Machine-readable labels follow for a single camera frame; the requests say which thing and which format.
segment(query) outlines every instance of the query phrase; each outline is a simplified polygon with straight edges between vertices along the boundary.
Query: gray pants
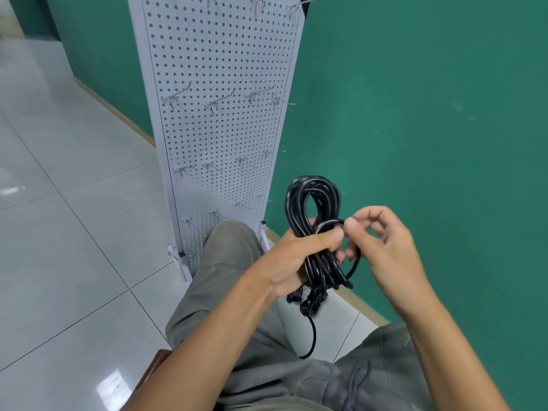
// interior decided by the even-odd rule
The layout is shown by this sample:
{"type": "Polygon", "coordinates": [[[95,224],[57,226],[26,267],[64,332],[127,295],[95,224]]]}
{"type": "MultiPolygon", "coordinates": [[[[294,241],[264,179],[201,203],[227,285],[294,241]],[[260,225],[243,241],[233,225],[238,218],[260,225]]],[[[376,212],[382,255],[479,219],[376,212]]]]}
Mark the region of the gray pants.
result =
{"type": "MultiPolygon", "coordinates": [[[[205,244],[200,268],[166,327],[174,349],[261,255],[261,245],[248,226],[232,220],[217,224],[205,244]]],[[[274,303],[244,349],[217,402],[237,406],[281,396],[299,396],[335,411],[434,409],[405,325],[390,324],[376,329],[335,363],[299,359],[285,333],[278,304],[274,303]],[[349,380],[357,385],[367,371],[364,382],[349,390],[349,380]]]]}

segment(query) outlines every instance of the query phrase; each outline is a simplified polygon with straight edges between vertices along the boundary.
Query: tangled black cable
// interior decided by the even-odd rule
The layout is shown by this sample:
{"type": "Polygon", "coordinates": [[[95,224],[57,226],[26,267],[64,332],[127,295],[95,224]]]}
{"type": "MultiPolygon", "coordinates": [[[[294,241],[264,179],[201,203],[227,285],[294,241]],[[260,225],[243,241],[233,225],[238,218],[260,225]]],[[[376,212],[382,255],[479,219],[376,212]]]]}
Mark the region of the tangled black cable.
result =
{"type": "MultiPolygon", "coordinates": [[[[322,233],[333,229],[335,225],[343,225],[344,221],[339,219],[341,206],[340,192],[337,186],[321,176],[302,176],[295,179],[287,189],[285,195],[285,216],[293,233],[298,238],[322,233]],[[312,197],[318,209],[318,216],[311,225],[306,216],[306,201],[312,197]]],[[[313,339],[310,351],[301,356],[301,359],[308,358],[316,347],[316,326],[312,320],[327,298],[327,290],[337,290],[340,285],[352,289],[350,277],[358,268],[360,262],[360,250],[352,269],[344,275],[335,255],[328,249],[312,254],[305,259],[306,283],[310,287],[310,294],[305,301],[303,298],[303,286],[287,296],[288,303],[300,303],[300,310],[303,316],[310,320],[312,325],[313,339]]]]}

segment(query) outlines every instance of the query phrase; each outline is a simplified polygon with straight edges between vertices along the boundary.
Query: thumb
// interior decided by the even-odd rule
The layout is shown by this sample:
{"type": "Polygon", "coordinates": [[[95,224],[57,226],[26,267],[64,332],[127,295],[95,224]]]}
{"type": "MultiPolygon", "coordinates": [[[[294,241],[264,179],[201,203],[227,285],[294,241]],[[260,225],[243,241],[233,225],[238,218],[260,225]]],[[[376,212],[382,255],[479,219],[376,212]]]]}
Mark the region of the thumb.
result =
{"type": "Polygon", "coordinates": [[[299,238],[295,242],[295,249],[301,256],[316,254],[326,248],[334,251],[343,242],[344,232],[341,227],[336,226],[331,231],[309,235],[299,238]]]}
{"type": "Polygon", "coordinates": [[[344,222],[344,228],[351,240],[362,250],[363,255],[371,260],[379,252],[381,246],[379,240],[367,233],[360,223],[353,217],[344,222]]]}

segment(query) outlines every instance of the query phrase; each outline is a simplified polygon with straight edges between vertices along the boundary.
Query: white pegboard panel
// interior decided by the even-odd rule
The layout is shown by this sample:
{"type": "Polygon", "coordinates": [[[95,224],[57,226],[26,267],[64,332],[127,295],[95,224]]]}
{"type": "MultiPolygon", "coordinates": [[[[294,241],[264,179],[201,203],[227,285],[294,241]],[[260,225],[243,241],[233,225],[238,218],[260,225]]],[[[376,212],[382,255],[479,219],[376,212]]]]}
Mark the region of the white pegboard panel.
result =
{"type": "Polygon", "coordinates": [[[129,0],[176,244],[191,271],[220,220],[259,233],[303,30],[302,9],[289,16],[298,2],[264,0],[256,16],[256,0],[129,0]]]}

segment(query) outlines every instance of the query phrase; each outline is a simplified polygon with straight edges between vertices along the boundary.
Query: person's left hand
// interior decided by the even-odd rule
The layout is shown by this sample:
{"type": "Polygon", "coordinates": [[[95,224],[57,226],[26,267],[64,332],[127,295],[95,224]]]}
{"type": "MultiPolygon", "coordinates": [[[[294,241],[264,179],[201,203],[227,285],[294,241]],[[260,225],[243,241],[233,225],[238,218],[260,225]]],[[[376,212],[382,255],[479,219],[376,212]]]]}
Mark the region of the person's left hand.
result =
{"type": "MultiPolygon", "coordinates": [[[[265,275],[276,297],[285,297],[305,282],[306,276],[299,272],[305,257],[324,249],[335,251],[340,248],[343,237],[343,230],[339,226],[331,231],[305,238],[297,238],[290,229],[250,269],[265,275]]],[[[337,259],[341,262],[342,258],[339,255],[344,257],[344,254],[337,254],[337,259]]]]}

